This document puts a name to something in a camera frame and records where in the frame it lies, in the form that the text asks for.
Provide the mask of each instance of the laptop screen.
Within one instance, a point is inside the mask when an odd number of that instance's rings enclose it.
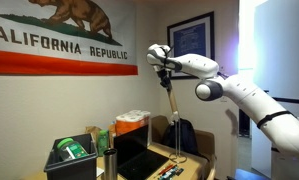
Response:
[[[114,138],[114,148],[117,149],[118,167],[131,158],[146,151],[148,141],[148,125],[127,132]]]

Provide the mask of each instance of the red stripe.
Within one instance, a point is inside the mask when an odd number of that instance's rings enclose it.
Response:
[[[138,68],[0,51],[0,74],[137,75]]]

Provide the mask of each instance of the bear emblem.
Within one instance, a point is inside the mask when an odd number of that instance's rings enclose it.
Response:
[[[89,22],[90,33],[96,34],[100,30],[112,39],[111,25],[105,12],[91,0],[29,0],[41,7],[56,6],[57,10],[49,19],[42,19],[48,24],[59,24],[71,18],[81,30],[85,30],[83,21]]]

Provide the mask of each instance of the cup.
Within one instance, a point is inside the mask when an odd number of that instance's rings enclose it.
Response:
[[[117,149],[107,149],[103,152],[105,165],[104,180],[117,180]]]

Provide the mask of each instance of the laptop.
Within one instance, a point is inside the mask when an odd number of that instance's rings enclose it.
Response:
[[[128,180],[151,176],[169,158],[147,149],[148,125],[114,138],[117,149],[118,173]]]

